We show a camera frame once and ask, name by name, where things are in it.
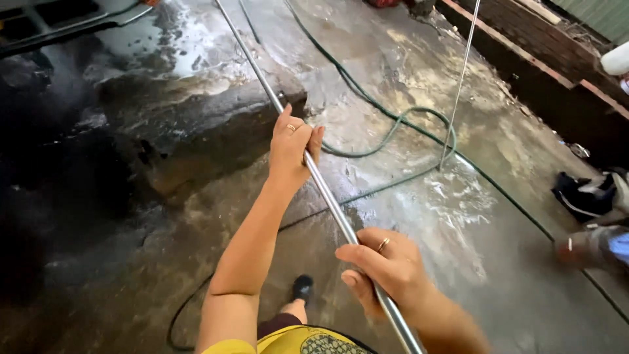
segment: person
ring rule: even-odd
[[[292,302],[256,327],[260,290],[269,272],[280,221],[293,195],[310,176],[303,151],[308,149],[318,162],[323,133],[323,127],[313,129],[291,117],[290,105],[277,119],[269,177],[218,262],[201,310],[196,353],[373,353],[348,335],[308,326],[306,305],[313,281],[307,275],[294,282]],[[368,316],[384,317],[373,279],[395,300],[429,353],[489,352],[487,339],[472,317],[433,286],[411,240],[375,228],[361,230],[357,236],[361,245],[346,244],[335,254],[361,269],[346,270],[341,279]]]

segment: red object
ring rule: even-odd
[[[377,8],[394,8],[401,3],[402,0],[368,0],[368,2],[371,6]]]

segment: hand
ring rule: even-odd
[[[291,117],[291,112],[292,106],[288,104],[273,128],[269,180],[289,191],[292,196],[310,177],[310,171],[303,164],[304,150],[308,149],[314,161],[319,163],[325,128],[312,129],[303,120]],[[288,127],[289,124],[295,127],[294,132]]]
[[[343,245],[337,249],[336,256],[365,273],[346,270],[341,279],[356,295],[365,315],[385,318],[370,278],[375,280],[398,304],[407,322],[417,328],[426,303],[438,292],[424,271],[420,250],[405,235],[394,231],[370,227],[357,232],[357,236],[360,245]],[[378,253],[378,247],[387,237],[389,243]]]

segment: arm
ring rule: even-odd
[[[222,340],[243,340],[256,347],[260,289],[267,277],[277,230],[292,196],[309,178],[303,151],[318,161],[323,129],[290,116],[277,119],[271,141],[269,178],[218,262],[203,302],[196,353]]]
[[[432,284],[413,241],[397,232],[376,228],[361,230],[357,235],[361,245],[346,244],[336,255],[366,273],[346,270],[341,274],[365,313],[384,317],[373,291],[373,278],[395,300],[407,323],[417,329],[429,353],[489,353],[489,343],[473,318]],[[387,237],[389,243],[380,253],[376,252]]]

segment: fingernail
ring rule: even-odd
[[[343,283],[347,284],[348,287],[356,285],[356,279],[351,275],[341,274],[341,280],[343,280]]]

